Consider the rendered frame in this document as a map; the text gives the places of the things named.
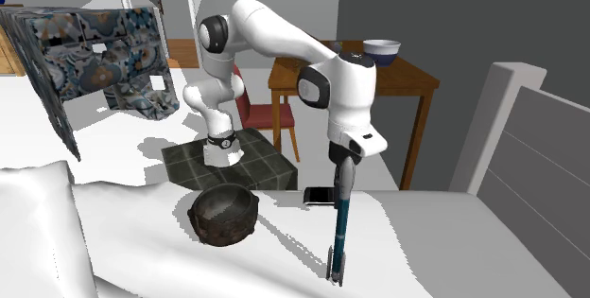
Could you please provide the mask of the dark brown round pot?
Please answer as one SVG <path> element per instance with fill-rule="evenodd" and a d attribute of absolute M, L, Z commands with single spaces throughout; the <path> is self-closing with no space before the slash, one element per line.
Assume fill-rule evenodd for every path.
<path fill-rule="evenodd" d="M 259 198 L 241 184 L 218 184 L 203 190 L 187 210 L 203 244 L 226 247 L 254 232 Z"/>

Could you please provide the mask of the brown wooden table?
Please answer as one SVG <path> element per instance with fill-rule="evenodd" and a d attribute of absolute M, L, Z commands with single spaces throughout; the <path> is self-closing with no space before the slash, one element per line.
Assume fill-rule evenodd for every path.
<path fill-rule="evenodd" d="M 282 151 L 281 98 L 287 102 L 289 96 L 297 95 L 297 77 L 300 69 L 306 65 L 306 61 L 294 58 L 276 58 L 269 74 L 272 143 L 279 152 Z M 377 68 L 376 93 L 379 96 L 418 96 L 420 98 L 399 185 L 401 190 L 410 190 L 430 104 L 434 91 L 439 88 L 439 85 L 438 79 L 401 57 L 397 57 L 390 66 Z"/>

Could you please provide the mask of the floral patterned cabinet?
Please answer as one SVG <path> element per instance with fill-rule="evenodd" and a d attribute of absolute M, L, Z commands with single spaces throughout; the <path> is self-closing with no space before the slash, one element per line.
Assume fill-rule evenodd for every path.
<path fill-rule="evenodd" d="M 0 26 L 74 156 L 66 101 L 101 92 L 110 109 L 135 110 L 150 120 L 180 107 L 151 8 L 2 7 Z"/>

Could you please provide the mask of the black phone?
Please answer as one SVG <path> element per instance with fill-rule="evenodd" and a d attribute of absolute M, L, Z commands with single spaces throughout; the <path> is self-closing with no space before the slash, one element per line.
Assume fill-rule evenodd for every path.
<path fill-rule="evenodd" d="M 333 186 L 309 186 L 304 190 L 305 205 L 336 205 L 336 194 Z"/>

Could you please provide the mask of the white pillow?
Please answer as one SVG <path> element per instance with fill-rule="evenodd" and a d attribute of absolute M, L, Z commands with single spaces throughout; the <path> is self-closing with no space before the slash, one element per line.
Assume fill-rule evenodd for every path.
<path fill-rule="evenodd" d="M 0 298 L 98 298 L 65 161 L 0 169 Z"/>

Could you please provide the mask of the white bed with grey headboard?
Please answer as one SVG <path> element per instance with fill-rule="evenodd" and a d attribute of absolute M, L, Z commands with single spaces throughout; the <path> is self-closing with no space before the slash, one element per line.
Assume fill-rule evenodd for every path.
<path fill-rule="evenodd" d="M 336 213 L 299 192 L 260 192 L 252 235 L 217 248 L 192 190 L 72 183 L 98 298 L 590 298 L 590 108 L 544 77 L 491 67 L 472 127 L 505 124 L 448 190 L 353 194 L 341 287 L 324 277 Z"/>

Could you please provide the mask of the dark plaid robot stand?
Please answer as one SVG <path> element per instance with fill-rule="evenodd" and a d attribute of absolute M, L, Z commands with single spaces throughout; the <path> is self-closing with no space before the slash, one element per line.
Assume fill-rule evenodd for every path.
<path fill-rule="evenodd" d="M 236 132 L 244 156 L 231 167 L 204 164 L 204 139 L 162 149 L 168 180 L 192 190 L 232 183 L 251 190 L 297 190 L 298 169 L 256 129 Z"/>

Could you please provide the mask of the red chair with wooden legs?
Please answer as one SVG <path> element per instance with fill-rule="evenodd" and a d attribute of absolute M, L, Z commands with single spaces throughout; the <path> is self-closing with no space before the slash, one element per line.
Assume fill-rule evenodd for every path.
<path fill-rule="evenodd" d="M 240 122 L 243 129 L 254 128 L 258 130 L 272 129 L 272 105 L 251 104 L 247 89 L 244 89 L 242 96 L 235 100 Z M 282 130 L 289 130 L 292 147 L 296 161 L 300 161 L 295 134 L 295 119 L 291 106 L 285 96 L 285 102 L 280 104 L 280 124 Z"/>

